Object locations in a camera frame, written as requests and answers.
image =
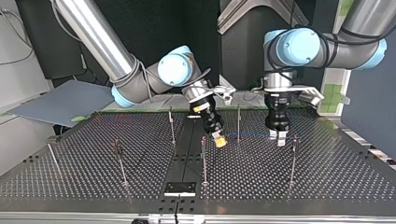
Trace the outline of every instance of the white panel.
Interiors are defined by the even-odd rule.
[[[14,0],[1,0],[0,7],[19,14]],[[14,17],[9,15],[7,17],[21,36],[24,36],[21,24]],[[2,16],[0,16],[0,31],[0,63],[12,62],[29,54],[30,49],[17,38]],[[0,65],[0,80],[0,107],[50,89],[34,54],[20,63]]]
[[[54,135],[48,123],[14,117],[0,124],[0,175],[37,152]]]

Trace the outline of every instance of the gray sheet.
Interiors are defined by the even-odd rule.
[[[8,111],[28,119],[73,127],[77,116],[89,116],[113,102],[111,90],[87,82],[70,80],[33,101]]]

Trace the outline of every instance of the perforated metal table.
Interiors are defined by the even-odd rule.
[[[0,177],[0,217],[7,212],[136,215],[396,217],[396,173],[330,121],[291,109],[289,136],[300,136],[294,183],[291,139],[277,147],[265,110],[221,111],[228,145],[206,139],[208,186],[203,186],[199,119],[173,113],[99,113]],[[129,186],[113,153],[124,148]],[[195,197],[164,197],[170,182],[196,184]]]

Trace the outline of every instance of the light blue joint cover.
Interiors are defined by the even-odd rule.
[[[119,92],[119,90],[117,90],[117,88],[115,86],[113,86],[111,88],[111,94],[114,97],[114,100],[116,101],[116,103],[122,107],[131,107],[133,105],[136,105],[135,103],[125,99]]]
[[[170,51],[158,64],[158,75],[169,86],[180,86],[186,83],[192,75],[192,64],[186,56],[192,54],[187,46],[181,46]]]
[[[368,68],[376,67],[385,57],[385,51],[388,48],[387,41],[385,39],[381,39],[378,43],[378,48],[376,49],[373,56],[366,63],[361,66],[353,69],[353,70],[363,70]]]
[[[277,35],[280,33],[284,32],[285,30],[275,30],[275,31],[270,31],[264,36],[264,44],[266,44],[268,41],[273,40]]]
[[[278,59],[288,66],[302,66],[314,60],[320,51],[319,36],[308,28],[290,30],[276,43]]]

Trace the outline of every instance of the vertical metal pin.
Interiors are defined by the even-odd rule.
[[[293,163],[291,165],[291,175],[290,175],[290,187],[294,184],[294,170],[295,170],[295,165],[296,165],[296,159],[298,156],[298,151],[300,148],[300,142],[299,142],[299,137],[297,134],[294,135],[293,137]]]
[[[201,150],[202,150],[202,161],[204,162],[204,186],[207,186],[209,183],[207,182],[207,176],[206,176],[206,141],[205,137],[202,137],[201,141]]]
[[[50,155],[51,155],[53,161],[55,162],[56,165],[59,165],[58,160],[56,159],[55,153],[53,152],[52,145],[50,143],[47,143],[47,146],[49,147],[49,152],[50,152]]]
[[[59,167],[59,162],[58,162],[58,159],[56,159],[55,152],[53,151],[52,145],[50,143],[47,143],[47,146],[49,147],[50,155],[51,155],[53,161],[55,162],[55,165],[56,165],[56,168],[58,169],[59,175],[62,177],[61,167]]]
[[[169,108],[169,122],[171,123],[171,131],[172,131],[172,144],[176,143],[175,140],[175,129],[174,129],[174,122],[172,118],[172,106]]]
[[[238,105],[238,135],[237,135],[237,141],[239,143],[240,140],[240,122],[241,122],[241,106]]]
[[[126,174],[125,174],[125,169],[122,163],[122,148],[121,148],[121,141],[119,138],[116,138],[116,141],[114,143],[114,153],[116,154],[116,158],[120,163],[120,168],[122,172],[122,178],[123,178],[123,186],[129,186],[129,183],[126,179]]]

